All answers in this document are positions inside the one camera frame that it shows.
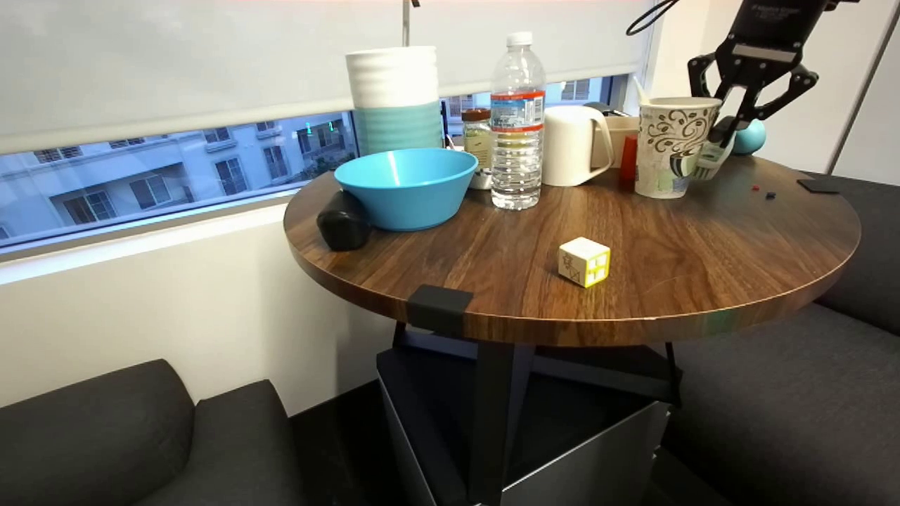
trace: table base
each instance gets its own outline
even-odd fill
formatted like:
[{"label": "table base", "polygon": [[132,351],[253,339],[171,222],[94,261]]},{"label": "table base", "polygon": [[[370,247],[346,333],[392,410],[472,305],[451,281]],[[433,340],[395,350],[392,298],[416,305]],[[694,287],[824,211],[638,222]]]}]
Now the table base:
[{"label": "table base", "polygon": [[489,458],[472,447],[488,443],[472,426],[475,410],[485,410],[478,364],[447,351],[392,350],[377,368],[412,504],[595,506],[644,497],[668,403],[531,374],[510,437],[502,502],[478,502],[469,476],[478,455]]}]

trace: window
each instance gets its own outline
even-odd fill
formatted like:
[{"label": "window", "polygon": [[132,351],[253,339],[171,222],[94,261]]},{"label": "window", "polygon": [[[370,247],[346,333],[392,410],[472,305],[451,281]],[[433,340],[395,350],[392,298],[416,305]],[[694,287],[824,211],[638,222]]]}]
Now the window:
[{"label": "window", "polygon": [[81,159],[81,149],[80,147],[39,149],[39,152],[33,152],[33,159],[39,164],[56,164],[56,162],[66,162],[66,159]]},{"label": "window", "polygon": [[101,219],[114,219],[115,218],[104,191],[60,198],[60,204],[62,204],[69,219],[77,222],[77,226],[101,222]]},{"label": "window", "polygon": [[143,145],[143,138],[122,138],[122,140],[109,140],[109,149],[125,149],[125,147],[137,147]]},{"label": "window", "polygon": [[[569,98],[606,105],[609,81],[551,84],[550,105]],[[447,98],[451,132],[460,136],[464,108],[488,108],[488,98],[488,94]],[[100,237],[149,218],[257,201],[303,187],[355,154],[353,112],[0,154],[0,257],[42,247],[46,240],[66,244],[66,237],[88,232]]]},{"label": "window", "polygon": [[281,147],[265,147],[265,167],[270,170],[270,178],[280,181],[280,178],[287,178],[287,164],[284,164],[284,152]]},{"label": "window", "polygon": [[[611,105],[611,102],[613,102],[613,80],[578,80],[578,81],[545,84],[545,108]],[[461,138],[461,112],[469,108],[489,108],[489,94],[445,98],[451,138]]]},{"label": "window", "polygon": [[280,136],[280,125],[277,122],[261,122],[261,125],[257,125],[257,136],[260,138],[277,138]]},{"label": "window", "polygon": [[132,194],[136,194],[140,209],[154,209],[154,205],[171,204],[170,187],[159,176],[146,178],[146,181],[136,181],[130,187],[132,187]]},{"label": "window", "polygon": [[208,145],[225,145],[232,136],[229,136],[229,131],[208,131],[205,132],[205,140]]},{"label": "window", "polygon": [[249,190],[242,167],[237,164],[237,159],[216,162],[216,173],[219,173],[219,183],[223,183],[225,194],[237,194],[237,191]]}]

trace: black sofa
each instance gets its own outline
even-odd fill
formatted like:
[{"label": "black sofa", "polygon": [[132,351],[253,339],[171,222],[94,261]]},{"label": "black sofa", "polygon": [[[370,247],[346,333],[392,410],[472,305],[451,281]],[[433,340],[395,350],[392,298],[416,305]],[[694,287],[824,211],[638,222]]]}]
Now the black sofa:
[{"label": "black sofa", "polygon": [[680,399],[665,447],[730,504],[900,504],[900,190],[814,181],[865,240],[814,308],[675,343]]},{"label": "black sofa", "polygon": [[0,409],[4,506],[302,506],[270,382],[191,403],[167,361]]}]

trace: black table leg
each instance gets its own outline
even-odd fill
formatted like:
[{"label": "black table leg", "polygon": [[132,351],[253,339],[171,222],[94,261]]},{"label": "black table leg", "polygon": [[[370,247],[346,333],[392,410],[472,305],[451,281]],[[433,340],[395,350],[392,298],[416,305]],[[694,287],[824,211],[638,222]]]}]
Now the black table leg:
[{"label": "black table leg", "polygon": [[469,440],[469,504],[499,506],[531,374],[531,347],[478,347]]},{"label": "black table leg", "polygon": [[406,350],[406,325],[402,320],[395,325],[395,350]]},{"label": "black table leg", "polygon": [[675,364],[675,347],[668,343],[668,368],[670,368],[670,389],[673,389],[673,406],[679,409],[680,406],[680,368]]}]

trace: mug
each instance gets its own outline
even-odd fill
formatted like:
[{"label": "mug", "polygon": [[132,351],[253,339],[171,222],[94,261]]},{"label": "mug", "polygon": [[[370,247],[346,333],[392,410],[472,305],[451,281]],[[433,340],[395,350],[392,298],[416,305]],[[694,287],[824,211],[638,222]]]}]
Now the mug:
[{"label": "mug", "polygon": [[670,97],[642,105],[638,183],[651,201],[680,201],[700,159],[700,147],[721,112],[721,98]]},{"label": "mug", "polygon": [[545,187],[582,187],[613,167],[609,119],[595,108],[545,109]]}]

